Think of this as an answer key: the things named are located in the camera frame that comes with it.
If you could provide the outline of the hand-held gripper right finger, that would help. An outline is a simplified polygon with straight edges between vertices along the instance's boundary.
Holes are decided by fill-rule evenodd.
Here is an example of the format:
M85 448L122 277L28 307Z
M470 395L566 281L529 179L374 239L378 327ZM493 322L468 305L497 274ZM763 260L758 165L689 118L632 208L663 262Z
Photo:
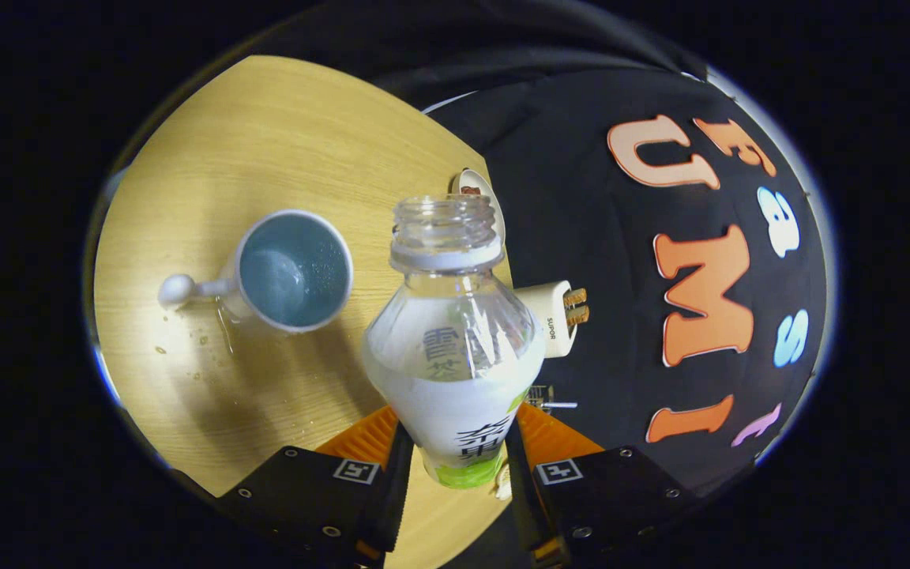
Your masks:
M534 568L604 568L677 526L700 497L633 446L604 449L528 404L505 440L513 516Z

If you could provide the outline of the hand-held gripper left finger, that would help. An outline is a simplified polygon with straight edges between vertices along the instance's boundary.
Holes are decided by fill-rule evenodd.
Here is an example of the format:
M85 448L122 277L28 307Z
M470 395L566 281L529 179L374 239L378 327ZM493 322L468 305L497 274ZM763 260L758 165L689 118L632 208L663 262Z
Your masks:
M317 449L276 450L214 503L304 565L382 568L400 533L413 450L386 406Z

